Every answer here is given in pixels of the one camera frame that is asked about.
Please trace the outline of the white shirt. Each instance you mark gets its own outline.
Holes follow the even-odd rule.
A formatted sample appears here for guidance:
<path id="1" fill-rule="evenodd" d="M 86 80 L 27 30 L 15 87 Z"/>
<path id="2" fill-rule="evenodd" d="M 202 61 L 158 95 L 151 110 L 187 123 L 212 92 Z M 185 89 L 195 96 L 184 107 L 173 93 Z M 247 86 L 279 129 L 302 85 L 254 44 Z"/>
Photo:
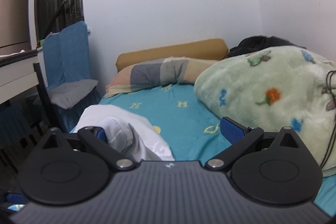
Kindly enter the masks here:
<path id="1" fill-rule="evenodd" d="M 85 126 L 102 128 L 106 144 L 136 162 L 175 160 L 168 143 L 159 136 L 145 117 L 120 107 L 89 106 L 81 115 L 74 132 Z"/>

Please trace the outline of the blue covered chair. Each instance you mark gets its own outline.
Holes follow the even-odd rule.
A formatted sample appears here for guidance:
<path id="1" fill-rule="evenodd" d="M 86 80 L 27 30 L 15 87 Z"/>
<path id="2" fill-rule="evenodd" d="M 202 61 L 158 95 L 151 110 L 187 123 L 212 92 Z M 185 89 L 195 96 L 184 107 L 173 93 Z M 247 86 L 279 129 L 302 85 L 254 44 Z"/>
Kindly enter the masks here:
<path id="1" fill-rule="evenodd" d="M 43 42 L 43 58 L 48 91 L 64 83 L 92 78 L 88 43 L 88 28 L 81 21 L 64 28 Z M 71 131 L 78 123 L 84 110 L 100 102 L 97 86 L 71 109 L 63 109 L 51 103 L 61 128 Z"/>

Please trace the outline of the grey seat cushion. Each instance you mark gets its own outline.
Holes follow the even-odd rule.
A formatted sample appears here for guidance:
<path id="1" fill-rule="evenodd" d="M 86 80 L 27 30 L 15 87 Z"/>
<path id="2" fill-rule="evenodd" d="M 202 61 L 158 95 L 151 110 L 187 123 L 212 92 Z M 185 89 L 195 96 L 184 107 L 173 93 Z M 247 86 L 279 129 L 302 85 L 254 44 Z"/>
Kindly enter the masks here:
<path id="1" fill-rule="evenodd" d="M 96 86 L 97 80 L 84 79 L 71 83 L 64 83 L 48 91 L 52 104 L 63 109 L 71 109 L 84 99 Z"/>

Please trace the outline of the green fleece blanket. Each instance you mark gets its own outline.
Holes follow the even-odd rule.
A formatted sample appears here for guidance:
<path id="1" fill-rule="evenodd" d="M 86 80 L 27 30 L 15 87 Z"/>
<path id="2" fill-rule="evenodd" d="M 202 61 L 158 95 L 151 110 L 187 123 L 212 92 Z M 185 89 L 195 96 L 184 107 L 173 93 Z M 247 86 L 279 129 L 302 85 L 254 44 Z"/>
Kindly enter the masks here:
<path id="1" fill-rule="evenodd" d="M 194 91 L 220 118 L 270 132 L 291 127 L 323 175 L 335 174 L 333 61 L 300 47 L 270 47 L 216 62 Z"/>

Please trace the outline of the plaid pillow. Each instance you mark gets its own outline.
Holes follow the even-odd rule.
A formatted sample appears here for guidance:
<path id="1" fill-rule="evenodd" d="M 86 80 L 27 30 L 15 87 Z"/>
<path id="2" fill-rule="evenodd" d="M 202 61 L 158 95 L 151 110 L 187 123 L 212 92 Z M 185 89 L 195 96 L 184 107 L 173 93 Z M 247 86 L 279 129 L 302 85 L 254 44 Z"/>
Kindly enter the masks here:
<path id="1" fill-rule="evenodd" d="M 105 98 L 169 84 L 194 84 L 215 60 L 169 57 L 125 67 L 106 87 Z"/>

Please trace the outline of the tan headboard cushion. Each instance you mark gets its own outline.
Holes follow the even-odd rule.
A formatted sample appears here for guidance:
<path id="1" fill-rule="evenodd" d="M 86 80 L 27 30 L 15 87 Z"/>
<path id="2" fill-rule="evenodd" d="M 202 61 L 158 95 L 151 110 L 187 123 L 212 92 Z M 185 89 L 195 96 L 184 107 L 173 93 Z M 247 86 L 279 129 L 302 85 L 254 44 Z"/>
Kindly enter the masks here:
<path id="1" fill-rule="evenodd" d="M 229 53 L 226 42 L 220 38 L 183 43 L 172 46 L 151 48 L 128 53 L 122 53 L 117 58 L 116 68 L 124 68 L 145 61 L 165 59 L 168 57 L 190 57 L 194 59 L 222 60 Z"/>

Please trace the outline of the black clothing pile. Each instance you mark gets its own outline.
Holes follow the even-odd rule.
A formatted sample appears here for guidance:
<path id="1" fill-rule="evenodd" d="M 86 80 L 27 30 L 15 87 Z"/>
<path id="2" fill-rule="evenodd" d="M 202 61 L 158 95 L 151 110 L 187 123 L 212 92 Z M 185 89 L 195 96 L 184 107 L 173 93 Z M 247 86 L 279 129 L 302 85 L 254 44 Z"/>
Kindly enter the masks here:
<path id="1" fill-rule="evenodd" d="M 280 46 L 295 46 L 289 40 L 279 38 L 277 36 L 251 36 L 243 39 L 236 47 L 233 47 L 226 54 L 225 58 L 245 55 L 252 52 L 257 52 L 270 47 L 280 47 Z"/>

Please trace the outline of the white desk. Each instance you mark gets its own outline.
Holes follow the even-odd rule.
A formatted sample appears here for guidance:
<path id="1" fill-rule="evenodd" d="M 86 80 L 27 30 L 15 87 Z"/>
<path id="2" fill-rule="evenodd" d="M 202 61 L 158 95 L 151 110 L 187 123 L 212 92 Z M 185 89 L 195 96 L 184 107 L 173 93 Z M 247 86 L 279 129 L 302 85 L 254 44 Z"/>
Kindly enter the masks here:
<path id="1" fill-rule="evenodd" d="M 1 58 L 0 103 L 38 86 L 34 65 L 38 64 L 37 50 L 25 51 Z"/>

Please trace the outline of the cardboard box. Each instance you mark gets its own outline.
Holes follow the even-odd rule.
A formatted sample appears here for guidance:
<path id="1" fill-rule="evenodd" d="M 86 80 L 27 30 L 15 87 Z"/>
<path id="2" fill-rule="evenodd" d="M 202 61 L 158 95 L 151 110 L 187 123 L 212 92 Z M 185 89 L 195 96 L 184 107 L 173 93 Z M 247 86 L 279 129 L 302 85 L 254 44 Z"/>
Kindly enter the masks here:
<path id="1" fill-rule="evenodd" d="M 29 32 L 29 0 L 1 0 L 1 55 L 31 49 Z"/>

